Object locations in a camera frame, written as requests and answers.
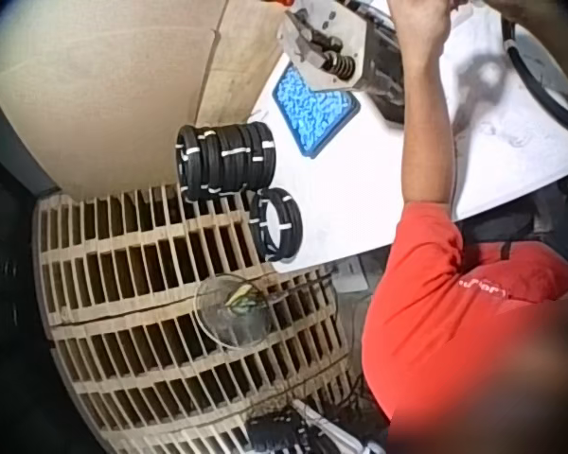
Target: person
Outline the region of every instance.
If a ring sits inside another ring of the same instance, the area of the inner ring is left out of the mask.
[[[534,30],[568,75],[567,12],[487,3]],[[363,336],[364,375],[391,421],[387,452],[568,452],[568,251],[464,244],[439,73],[451,2],[389,6],[404,68],[404,208]]]

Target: stack of black rings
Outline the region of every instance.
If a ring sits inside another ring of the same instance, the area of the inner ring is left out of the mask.
[[[269,232],[267,207],[277,212],[280,241],[275,245]],[[293,197],[284,189],[260,189],[250,205],[250,231],[259,255],[268,262],[293,258],[303,240],[301,212]]]
[[[216,128],[183,126],[175,146],[177,175],[188,201],[269,187],[275,144],[264,123]]]

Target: wooden rack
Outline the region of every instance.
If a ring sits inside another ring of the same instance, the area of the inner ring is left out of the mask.
[[[272,329],[224,351],[196,324],[192,297],[231,272],[274,293],[324,275],[278,274],[248,228],[252,194],[188,203],[179,186],[109,199],[39,201],[34,267],[46,335],[97,437],[117,452],[248,448],[243,421],[293,397],[320,411],[350,391],[348,347],[331,286],[271,306]]]

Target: printed logo on shirt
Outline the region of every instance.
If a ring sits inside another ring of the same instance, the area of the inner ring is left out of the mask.
[[[480,290],[499,298],[506,298],[507,296],[507,292],[504,289],[499,288],[494,284],[482,279],[472,278],[469,281],[461,279],[460,281],[458,281],[458,284],[464,288],[478,287]]]

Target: white table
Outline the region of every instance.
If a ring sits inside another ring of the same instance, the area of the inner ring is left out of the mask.
[[[272,186],[289,191],[303,217],[303,244],[290,263],[274,263],[281,272],[390,244],[403,205],[403,130],[358,93],[358,114],[317,158],[303,157],[272,97],[287,64],[282,57],[249,119],[272,130],[277,149]],[[568,175],[568,131],[537,104],[510,65],[496,12],[474,9],[453,29],[441,74],[451,118],[457,119],[455,219]]]

